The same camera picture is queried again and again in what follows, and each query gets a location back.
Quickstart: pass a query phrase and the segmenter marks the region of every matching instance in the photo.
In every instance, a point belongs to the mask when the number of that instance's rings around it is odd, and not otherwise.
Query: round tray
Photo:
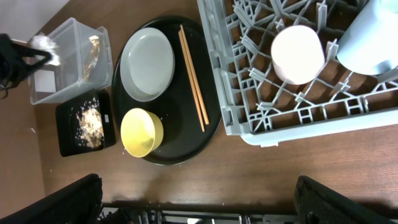
[[[209,125],[205,125],[205,132],[201,131],[180,39],[178,37],[180,24],[184,26],[193,66],[195,67],[210,121]],[[207,146],[221,121],[220,105],[218,103],[205,37],[199,24],[177,16],[168,16],[153,20],[140,29],[145,27],[153,27],[162,31],[170,41],[175,57],[175,70],[172,82],[163,94],[150,102],[133,100],[124,90],[121,83],[119,56],[112,84],[114,118],[120,130],[123,116],[130,109],[142,108],[156,114],[162,120],[164,138],[159,148],[143,159],[159,165],[179,164],[193,158]]]

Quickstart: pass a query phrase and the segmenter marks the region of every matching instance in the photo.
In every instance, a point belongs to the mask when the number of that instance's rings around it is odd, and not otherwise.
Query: wooden chopsticks
[[[209,124],[210,122],[207,117],[207,112],[206,112],[205,104],[203,102],[203,98],[201,97],[201,91],[200,91],[199,84],[198,84],[198,78],[195,73],[195,69],[193,67],[191,53],[188,48],[188,42],[187,42],[187,38],[185,37],[184,28],[182,27],[182,25],[180,25],[180,27],[181,27],[181,30],[178,32],[178,35],[180,37],[182,53],[184,56],[185,65],[187,66],[189,82],[191,84],[193,99],[195,100],[195,104],[197,107],[201,130],[204,132],[205,127],[203,125],[203,119],[201,117],[201,114],[203,114],[203,117],[205,119],[205,124]]]

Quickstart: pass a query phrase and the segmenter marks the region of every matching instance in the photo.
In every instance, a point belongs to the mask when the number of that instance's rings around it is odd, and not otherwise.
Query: black plate
[[[180,24],[184,26],[193,66],[210,120],[210,124],[205,125],[204,133],[201,131],[178,37]],[[220,105],[205,37],[199,24],[177,16],[156,19],[140,29],[145,27],[162,31],[170,41],[175,57],[173,80],[158,98],[145,103],[133,100],[121,83],[119,56],[112,85],[114,118],[120,130],[123,116],[132,108],[142,108],[156,114],[162,120],[164,138],[159,148],[143,159],[160,165],[179,164],[193,158],[207,146],[221,121]]]
[[[96,148],[86,146],[87,142],[80,139],[80,124],[76,116],[81,117],[83,110],[94,106],[101,113],[104,139]],[[111,112],[111,100],[105,90],[89,90],[60,105],[55,109],[58,141],[62,156],[72,156],[86,152],[102,150],[116,143]]]

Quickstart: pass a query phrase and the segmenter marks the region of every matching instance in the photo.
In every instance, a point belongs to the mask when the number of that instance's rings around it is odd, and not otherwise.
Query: white bowl
[[[160,96],[174,74],[174,53],[167,37],[155,28],[137,31],[123,49],[120,76],[126,92],[147,102]]]

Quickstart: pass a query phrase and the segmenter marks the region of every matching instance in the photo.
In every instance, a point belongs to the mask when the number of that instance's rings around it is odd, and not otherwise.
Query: gray dish rack
[[[398,123],[398,72],[353,73],[338,39],[366,0],[198,0],[227,135],[255,146]],[[271,43],[287,26],[313,28],[325,48],[321,74],[289,85],[272,68]]]

